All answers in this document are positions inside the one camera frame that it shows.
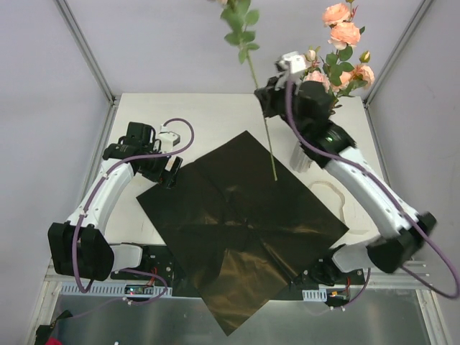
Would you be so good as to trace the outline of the pale pink rose stem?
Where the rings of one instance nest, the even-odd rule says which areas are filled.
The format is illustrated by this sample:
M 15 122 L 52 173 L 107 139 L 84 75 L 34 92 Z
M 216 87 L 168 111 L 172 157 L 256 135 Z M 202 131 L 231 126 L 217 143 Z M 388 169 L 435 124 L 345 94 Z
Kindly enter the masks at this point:
M 304 54 L 310 66 L 305 71 L 303 81 L 315 81 L 323 84 L 326 92 L 334 97 L 333 106 L 331 107 L 331 113 L 333 114 L 334 109 L 339 107 L 339 100 L 336 97 L 336 91 L 333 91 L 327 72 L 320 69 L 320 62 L 323 59 L 318 55 L 319 50 L 320 47 L 310 46 Z

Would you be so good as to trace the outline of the cream ribbon strip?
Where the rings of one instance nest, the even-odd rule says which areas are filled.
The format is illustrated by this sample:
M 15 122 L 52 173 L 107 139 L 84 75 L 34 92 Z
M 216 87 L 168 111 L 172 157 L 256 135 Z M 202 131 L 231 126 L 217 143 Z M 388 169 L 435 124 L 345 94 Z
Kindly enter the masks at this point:
M 343 224 L 348 226 L 352 236 L 364 236 L 368 232 L 365 229 L 352 227 L 347 223 L 344 213 L 345 195 L 333 183 L 326 180 L 316 180 L 310 183 L 308 188 Z

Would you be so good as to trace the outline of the black wrapping paper sheet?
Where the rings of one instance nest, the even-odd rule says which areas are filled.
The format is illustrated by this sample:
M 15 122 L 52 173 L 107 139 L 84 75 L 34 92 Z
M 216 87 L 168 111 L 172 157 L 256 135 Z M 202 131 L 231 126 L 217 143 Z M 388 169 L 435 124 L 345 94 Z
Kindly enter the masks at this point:
M 283 164 L 242 132 L 138 202 L 225 334 L 232 334 L 347 232 Z

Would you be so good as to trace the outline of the peach rose stem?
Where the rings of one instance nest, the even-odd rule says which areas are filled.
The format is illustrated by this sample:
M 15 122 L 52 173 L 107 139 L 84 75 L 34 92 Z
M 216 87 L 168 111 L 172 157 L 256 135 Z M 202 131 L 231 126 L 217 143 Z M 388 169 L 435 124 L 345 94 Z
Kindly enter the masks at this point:
M 259 45 L 255 42 L 256 31 L 253 29 L 259 21 L 259 10 L 252 8 L 252 2 L 247 1 L 216 1 L 221 7 L 220 19 L 230 29 L 224 40 L 238 49 L 238 60 L 241 65 L 247 64 L 254 89 L 259 88 L 256 71 L 252 62 L 251 52 L 257 51 Z
M 327 7 L 323 13 L 324 26 L 330 29 L 328 43 L 333 47 L 333 51 L 323 59 L 323 71 L 328 77 L 329 73 L 333 77 L 341 74 L 338 64 L 343 61 L 351 63 L 354 48 L 360 42 L 365 28 L 359 28 L 353 22 L 356 11 L 353 2 L 347 1 Z

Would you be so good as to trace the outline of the orange rose stem with bud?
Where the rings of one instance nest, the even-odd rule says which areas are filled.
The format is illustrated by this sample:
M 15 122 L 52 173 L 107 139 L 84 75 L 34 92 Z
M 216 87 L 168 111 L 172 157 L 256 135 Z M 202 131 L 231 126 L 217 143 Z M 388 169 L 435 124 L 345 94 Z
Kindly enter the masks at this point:
M 331 90 L 340 96 L 351 96 L 351 94 L 360 89 L 368 89 L 372 86 L 375 80 L 374 71 L 368 65 L 371 60 L 371 52 L 364 51 L 359 56 L 359 62 L 352 65 L 349 62 L 343 61 L 338 64 L 341 74 L 338 77 L 333 77 L 329 73 L 329 81 Z

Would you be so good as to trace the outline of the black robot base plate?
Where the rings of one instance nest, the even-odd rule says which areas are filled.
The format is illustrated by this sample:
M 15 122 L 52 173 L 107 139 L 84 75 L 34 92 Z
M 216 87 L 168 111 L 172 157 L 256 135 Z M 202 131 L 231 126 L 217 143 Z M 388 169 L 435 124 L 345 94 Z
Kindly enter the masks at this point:
M 143 245 L 143 254 L 140 266 L 136 267 L 136 271 L 148 272 L 163 277 L 169 288 L 172 289 L 171 296 L 181 298 L 199 298 L 201 295 L 190 280 L 186 277 L 182 267 L 174 258 L 172 252 L 164 245 Z M 144 289 L 152 287 L 161 287 L 163 284 L 153 278 L 140 274 L 128 272 L 112 272 L 110 275 L 112 280 L 133 280 L 138 285 L 142 285 Z M 350 272 L 346 277 L 338 280 L 333 287 L 325 287 L 327 297 L 333 302 L 345 302 L 351 299 L 350 287 L 356 285 L 361 287 L 364 284 L 364 271 L 355 270 Z M 282 290 L 273 297 L 273 300 L 302 300 L 303 291 L 319 291 L 321 287 L 302 273 L 297 276 L 292 282 L 288 283 Z

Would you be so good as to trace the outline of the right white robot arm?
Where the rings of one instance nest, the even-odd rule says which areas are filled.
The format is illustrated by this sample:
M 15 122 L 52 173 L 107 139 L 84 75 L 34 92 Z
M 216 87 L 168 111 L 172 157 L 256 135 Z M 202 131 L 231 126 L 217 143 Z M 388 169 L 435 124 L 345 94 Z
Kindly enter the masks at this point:
M 436 225 L 429 212 L 421 214 L 389 189 L 365 162 L 356 142 L 330 119 L 333 98 L 315 81 L 293 86 L 290 97 L 272 77 L 254 95 L 266 118 L 279 116 L 300 135 L 304 154 L 335 177 L 358 201 L 377 227 L 378 235 L 355 244 L 341 244 L 309 268 L 310 278 L 332 286 L 350 272 L 376 267 L 392 274 L 422 248 Z

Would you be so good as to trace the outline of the peach rose stem top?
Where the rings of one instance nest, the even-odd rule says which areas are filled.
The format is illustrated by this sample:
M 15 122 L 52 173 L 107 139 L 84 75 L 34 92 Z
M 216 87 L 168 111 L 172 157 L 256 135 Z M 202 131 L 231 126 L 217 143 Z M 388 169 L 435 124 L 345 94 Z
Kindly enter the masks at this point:
M 365 28 L 359 28 L 353 22 L 356 11 L 353 2 L 347 1 L 327 7 L 323 13 L 324 26 L 330 29 L 328 43 L 333 47 L 333 51 L 323 59 L 323 71 L 328 77 L 329 73 L 333 77 L 341 74 L 338 64 L 343 61 L 351 63 L 354 48 L 360 42 Z

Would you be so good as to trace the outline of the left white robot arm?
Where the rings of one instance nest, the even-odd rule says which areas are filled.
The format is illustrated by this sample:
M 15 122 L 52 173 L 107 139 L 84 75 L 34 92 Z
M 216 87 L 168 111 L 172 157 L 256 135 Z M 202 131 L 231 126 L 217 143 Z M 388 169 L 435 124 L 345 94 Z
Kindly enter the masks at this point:
M 175 184 L 183 160 L 172 153 L 179 144 L 180 135 L 166 126 L 155 130 L 148 124 L 129 123 L 126 134 L 104 150 L 98 175 L 77 209 L 47 232 L 57 274 L 93 281 L 104 281 L 122 269 L 138 280 L 150 275 L 147 248 L 108 243 L 106 225 L 136 174 L 166 188 Z

